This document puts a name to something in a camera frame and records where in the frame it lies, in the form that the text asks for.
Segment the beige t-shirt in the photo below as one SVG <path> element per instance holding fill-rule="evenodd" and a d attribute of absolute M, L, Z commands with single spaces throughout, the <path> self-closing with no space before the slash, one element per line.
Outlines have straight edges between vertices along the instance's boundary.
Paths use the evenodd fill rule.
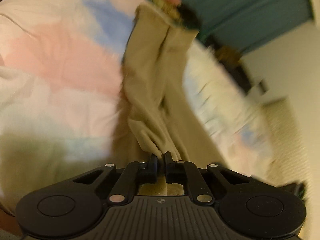
<path fill-rule="evenodd" d="M 200 168 L 223 157 L 195 116 L 182 87 L 187 52 L 197 32 L 173 25 L 141 4 L 123 59 L 119 122 L 112 151 L 119 167 L 151 154 Z"/>

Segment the black sofa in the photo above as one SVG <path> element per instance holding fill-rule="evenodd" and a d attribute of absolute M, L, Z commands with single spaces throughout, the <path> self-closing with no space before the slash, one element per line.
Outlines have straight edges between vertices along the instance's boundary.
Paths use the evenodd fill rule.
<path fill-rule="evenodd" d="M 241 62 L 242 53 L 231 46 L 222 44 L 213 35 L 209 35 L 204 45 L 212 51 L 216 59 L 224 66 L 233 80 L 247 95 L 255 86 Z"/>

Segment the black garment in pile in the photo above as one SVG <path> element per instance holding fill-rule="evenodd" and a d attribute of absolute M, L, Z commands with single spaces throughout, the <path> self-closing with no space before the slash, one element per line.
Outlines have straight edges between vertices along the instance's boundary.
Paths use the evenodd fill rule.
<path fill-rule="evenodd" d="M 196 12 L 188 5 L 181 3 L 177 10 L 181 16 L 182 23 L 189 29 L 201 29 L 202 21 L 197 16 Z"/>

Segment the khaki patterned garment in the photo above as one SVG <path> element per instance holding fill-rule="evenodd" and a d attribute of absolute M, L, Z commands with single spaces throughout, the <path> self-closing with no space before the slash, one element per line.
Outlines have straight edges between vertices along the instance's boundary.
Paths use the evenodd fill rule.
<path fill-rule="evenodd" d="M 177 24 L 182 24 L 181 16 L 177 10 L 178 6 L 165 1 L 165 0 L 151 0 L 161 11 L 163 11 L 167 16 L 169 16 Z"/>

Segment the blue curtain right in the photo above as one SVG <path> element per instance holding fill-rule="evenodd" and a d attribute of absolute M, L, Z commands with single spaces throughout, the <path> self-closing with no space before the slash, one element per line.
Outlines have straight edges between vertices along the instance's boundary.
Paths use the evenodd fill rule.
<path fill-rule="evenodd" d="M 197 38 L 214 36 L 243 53 L 311 20 L 310 0 L 182 0 L 202 21 Z"/>

